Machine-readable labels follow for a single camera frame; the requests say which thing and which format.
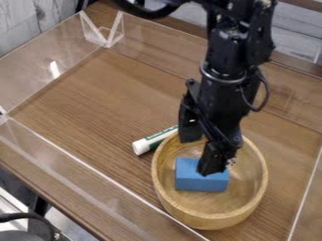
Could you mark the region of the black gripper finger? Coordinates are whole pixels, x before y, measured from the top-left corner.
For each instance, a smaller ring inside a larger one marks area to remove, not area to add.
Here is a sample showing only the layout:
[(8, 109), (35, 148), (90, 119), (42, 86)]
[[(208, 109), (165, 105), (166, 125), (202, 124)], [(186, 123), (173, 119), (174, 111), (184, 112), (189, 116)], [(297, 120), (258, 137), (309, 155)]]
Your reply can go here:
[(192, 104), (184, 98), (180, 109), (180, 138), (181, 143), (194, 142), (202, 138), (204, 131), (197, 114), (190, 109)]
[(229, 148), (221, 143), (208, 141), (197, 171), (204, 176), (224, 173), (226, 171), (228, 161), (236, 157), (236, 153), (236, 148)]

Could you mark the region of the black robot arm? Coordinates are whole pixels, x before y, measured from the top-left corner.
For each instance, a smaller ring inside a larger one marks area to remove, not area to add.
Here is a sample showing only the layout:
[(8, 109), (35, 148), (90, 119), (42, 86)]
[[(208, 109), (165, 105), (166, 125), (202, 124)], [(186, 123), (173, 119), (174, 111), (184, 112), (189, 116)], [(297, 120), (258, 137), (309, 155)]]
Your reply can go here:
[(197, 171), (224, 172), (244, 146), (241, 121), (266, 106), (254, 103), (258, 90), (269, 88), (260, 66), (274, 50), (272, 20), (277, 0), (161, 0), (150, 9), (145, 0), (113, 0), (129, 13), (149, 19), (167, 17), (189, 2), (206, 11), (208, 50), (202, 79), (186, 81), (180, 110), (182, 142), (205, 139)]

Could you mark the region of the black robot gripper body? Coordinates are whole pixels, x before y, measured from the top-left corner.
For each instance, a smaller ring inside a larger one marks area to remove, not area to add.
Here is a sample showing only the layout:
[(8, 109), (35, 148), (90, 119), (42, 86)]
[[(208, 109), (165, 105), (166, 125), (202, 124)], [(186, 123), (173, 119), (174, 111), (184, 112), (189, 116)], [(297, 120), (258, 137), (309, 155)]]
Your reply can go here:
[(197, 114), (204, 136), (208, 141), (236, 148), (244, 146), (241, 121), (250, 111), (258, 112), (262, 106), (254, 106), (264, 75), (258, 68), (241, 71), (237, 75), (220, 74), (208, 67), (201, 67), (202, 81), (186, 81), (188, 92), (184, 98), (192, 104)]

